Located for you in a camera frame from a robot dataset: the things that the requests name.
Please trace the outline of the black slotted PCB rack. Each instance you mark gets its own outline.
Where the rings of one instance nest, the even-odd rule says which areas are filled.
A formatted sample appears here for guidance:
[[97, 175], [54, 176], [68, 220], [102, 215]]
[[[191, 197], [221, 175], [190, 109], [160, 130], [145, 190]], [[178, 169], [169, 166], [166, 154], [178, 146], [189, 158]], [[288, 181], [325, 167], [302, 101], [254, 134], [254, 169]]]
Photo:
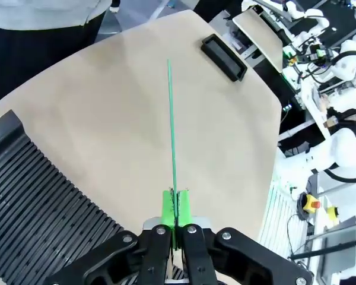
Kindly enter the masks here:
[[123, 227], [83, 194], [26, 134], [13, 111], [0, 117], [0, 279], [6, 285], [136, 285], [122, 267], [52, 276]]

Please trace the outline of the yellow emergency stop box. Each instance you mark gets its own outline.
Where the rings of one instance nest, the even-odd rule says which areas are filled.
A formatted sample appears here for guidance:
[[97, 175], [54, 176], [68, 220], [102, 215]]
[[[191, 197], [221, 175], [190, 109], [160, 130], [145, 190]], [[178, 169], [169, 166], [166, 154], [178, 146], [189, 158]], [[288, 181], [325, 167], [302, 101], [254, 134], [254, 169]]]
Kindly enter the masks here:
[[300, 195], [299, 207], [306, 213], [315, 213], [321, 207], [321, 205], [321, 202], [311, 194], [303, 192]]

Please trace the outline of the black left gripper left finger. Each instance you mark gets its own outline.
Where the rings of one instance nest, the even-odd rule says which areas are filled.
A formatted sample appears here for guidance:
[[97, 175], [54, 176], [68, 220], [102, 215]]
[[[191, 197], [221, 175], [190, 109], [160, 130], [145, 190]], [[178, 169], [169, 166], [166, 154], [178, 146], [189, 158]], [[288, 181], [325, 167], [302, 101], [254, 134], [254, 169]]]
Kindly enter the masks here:
[[161, 222], [140, 235], [123, 230], [87, 252], [43, 285], [116, 285], [140, 273], [142, 285], [164, 285], [175, 226], [176, 191], [163, 192]]

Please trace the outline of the light rectangular side table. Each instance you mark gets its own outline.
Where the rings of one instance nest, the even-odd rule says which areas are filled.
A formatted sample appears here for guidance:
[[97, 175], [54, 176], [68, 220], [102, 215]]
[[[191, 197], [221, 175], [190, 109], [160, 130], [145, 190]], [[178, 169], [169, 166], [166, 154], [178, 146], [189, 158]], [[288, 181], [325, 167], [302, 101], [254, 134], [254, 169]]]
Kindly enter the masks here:
[[253, 9], [248, 9], [235, 16], [232, 21], [260, 50], [271, 65], [281, 73], [283, 42], [263, 19]]

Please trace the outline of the person in grey hoodie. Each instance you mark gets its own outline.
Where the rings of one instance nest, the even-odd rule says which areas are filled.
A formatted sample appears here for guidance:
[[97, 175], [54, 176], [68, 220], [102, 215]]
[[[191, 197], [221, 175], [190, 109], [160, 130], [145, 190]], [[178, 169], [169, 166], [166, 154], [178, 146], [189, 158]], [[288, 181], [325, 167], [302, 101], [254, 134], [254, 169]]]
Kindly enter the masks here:
[[92, 45], [112, 0], [0, 0], [0, 100]]

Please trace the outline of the black plastic tray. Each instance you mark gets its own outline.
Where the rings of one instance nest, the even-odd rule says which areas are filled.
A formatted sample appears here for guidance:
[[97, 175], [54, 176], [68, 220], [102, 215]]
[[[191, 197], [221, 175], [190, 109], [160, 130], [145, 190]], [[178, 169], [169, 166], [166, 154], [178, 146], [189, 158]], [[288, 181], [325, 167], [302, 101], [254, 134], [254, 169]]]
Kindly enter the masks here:
[[247, 66], [216, 34], [202, 40], [201, 50], [232, 81], [242, 81]]

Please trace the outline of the seated person with black hair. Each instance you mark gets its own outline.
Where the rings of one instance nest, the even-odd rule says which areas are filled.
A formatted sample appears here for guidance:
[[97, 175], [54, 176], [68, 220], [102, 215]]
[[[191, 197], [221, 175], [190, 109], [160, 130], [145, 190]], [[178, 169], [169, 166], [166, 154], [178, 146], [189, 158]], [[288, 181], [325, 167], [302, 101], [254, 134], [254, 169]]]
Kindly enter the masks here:
[[356, 108], [338, 112], [328, 102], [324, 102], [322, 108], [326, 112], [325, 125], [330, 137], [314, 148], [314, 168], [322, 172], [334, 164], [356, 166]]

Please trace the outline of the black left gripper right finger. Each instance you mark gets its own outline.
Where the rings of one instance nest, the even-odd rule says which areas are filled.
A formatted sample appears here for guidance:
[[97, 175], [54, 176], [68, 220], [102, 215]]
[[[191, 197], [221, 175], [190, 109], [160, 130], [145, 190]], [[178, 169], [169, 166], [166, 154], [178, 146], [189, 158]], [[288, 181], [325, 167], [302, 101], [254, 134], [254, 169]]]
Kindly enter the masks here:
[[217, 273], [240, 285], [312, 285], [313, 276], [232, 227], [214, 233], [195, 223], [189, 192], [176, 195], [176, 238], [190, 285], [218, 285]]

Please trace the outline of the green PCB board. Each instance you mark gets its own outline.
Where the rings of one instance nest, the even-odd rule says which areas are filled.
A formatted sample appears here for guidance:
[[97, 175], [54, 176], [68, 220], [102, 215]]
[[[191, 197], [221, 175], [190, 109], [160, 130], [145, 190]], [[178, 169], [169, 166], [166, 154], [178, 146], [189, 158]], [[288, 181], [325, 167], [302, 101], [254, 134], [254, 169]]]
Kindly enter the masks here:
[[167, 76], [169, 90], [169, 116], [170, 116], [170, 138], [171, 138], [171, 159], [173, 175], [173, 207], [174, 218], [178, 218], [178, 196], [177, 196], [177, 178], [176, 178], [176, 148], [174, 131], [174, 107], [173, 107], [173, 77], [171, 72], [171, 61], [167, 60]]

